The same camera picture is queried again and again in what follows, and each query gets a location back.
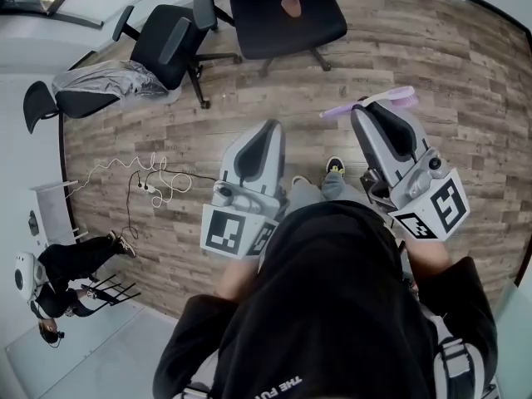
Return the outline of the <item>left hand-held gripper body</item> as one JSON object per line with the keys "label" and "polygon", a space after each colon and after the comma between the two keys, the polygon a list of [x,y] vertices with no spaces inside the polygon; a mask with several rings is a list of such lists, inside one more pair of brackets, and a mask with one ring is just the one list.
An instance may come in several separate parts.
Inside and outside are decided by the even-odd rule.
{"label": "left hand-held gripper body", "polygon": [[271,190],[267,185],[253,190],[221,170],[211,202],[203,205],[200,247],[232,259],[259,259],[286,207],[283,174],[280,169],[267,177]]}

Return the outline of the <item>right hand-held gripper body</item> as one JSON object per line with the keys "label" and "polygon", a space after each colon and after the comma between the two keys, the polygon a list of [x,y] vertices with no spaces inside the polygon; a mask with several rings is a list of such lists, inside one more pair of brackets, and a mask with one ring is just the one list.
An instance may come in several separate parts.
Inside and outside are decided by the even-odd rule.
{"label": "right hand-held gripper body", "polygon": [[361,178],[368,199],[390,216],[406,233],[420,241],[445,241],[470,213],[466,193],[456,169],[434,147],[389,184],[378,170]]}

